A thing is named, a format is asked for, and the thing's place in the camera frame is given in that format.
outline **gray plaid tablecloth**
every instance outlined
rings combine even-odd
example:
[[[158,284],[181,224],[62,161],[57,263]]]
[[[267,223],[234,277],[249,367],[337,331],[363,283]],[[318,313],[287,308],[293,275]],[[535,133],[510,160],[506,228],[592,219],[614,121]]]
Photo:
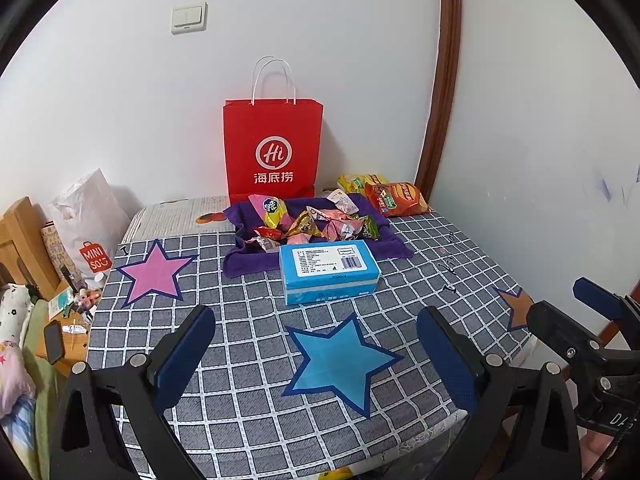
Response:
[[[526,330],[507,332],[510,310],[494,289],[519,287],[455,226],[437,213],[392,224],[415,256],[380,261],[374,295],[305,306],[285,306],[277,270],[224,276],[232,234],[167,238],[169,256],[199,254],[178,276],[184,300],[150,294],[122,309],[130,280],[113,271],[95,315],[88,363],[119,366],[149,352],[194,305],[209,305],[220,322],[216,335],[182,399],[164,413],[204,476],[317,478],[373,457],[385,462],[464,416],[417,339],[415,317],[423,306],[437,306],[483,353],[510,360],[529,338]],[[114,266],[142,261],[151,243],[121,246]],[[373,377],[370,419],[332,393],[281,396],[302,361],[284,327],[327,333],[354,311],[367,341],[405,356]],[[126,412],[114,410],[136,468],[153,478]]]

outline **green snack package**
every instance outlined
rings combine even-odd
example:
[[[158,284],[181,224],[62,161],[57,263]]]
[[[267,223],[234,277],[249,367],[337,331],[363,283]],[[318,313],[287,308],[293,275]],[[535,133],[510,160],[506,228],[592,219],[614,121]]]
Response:
[[[378,226],[376,225],[376,221],[373,219],[372,215],[361,216],[360,219],[364,220],[362,231],[360,231],[360,235],[363,238],[369,238],[370,240],[377,240],[380,238],[380,231],[378,231]]]

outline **orange star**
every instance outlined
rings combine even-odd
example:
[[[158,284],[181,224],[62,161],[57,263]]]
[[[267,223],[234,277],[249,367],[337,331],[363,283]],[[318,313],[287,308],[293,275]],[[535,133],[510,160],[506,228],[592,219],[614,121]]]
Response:
[[[516,294],[507,292],[506,290],[500,290],[495,286],[494,289],[498,294],[500,294],[500,297],[511,309],[511,317],[509,318],[507,332],[526,327],[529,307],[533,305],[533,300],[529,294],[522,290],[522,287],[520,287],[520,290]]]

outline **barcode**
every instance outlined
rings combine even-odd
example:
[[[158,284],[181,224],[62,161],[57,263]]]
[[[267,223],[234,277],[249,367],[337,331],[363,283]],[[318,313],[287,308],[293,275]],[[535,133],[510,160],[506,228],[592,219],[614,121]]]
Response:
[[[355,269],[361,267],[360,259],[357,256],[350,256],[348,258],[342,258],[342,266],[345,269]]]

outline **purple stain on wall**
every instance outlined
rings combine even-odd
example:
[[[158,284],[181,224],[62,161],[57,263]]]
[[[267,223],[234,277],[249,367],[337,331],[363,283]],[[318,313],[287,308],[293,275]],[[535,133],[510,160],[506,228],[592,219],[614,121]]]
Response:
[[[607,202],[611,202],[611,199],[613,198],[613,194],[610,192],[609,186],[607,186],[607,183],[604,180],[604,178],[600,179],[599,187],[600,187],[600,190],[601,190],[602,194],[604,195],[604,198],[607,199]]]

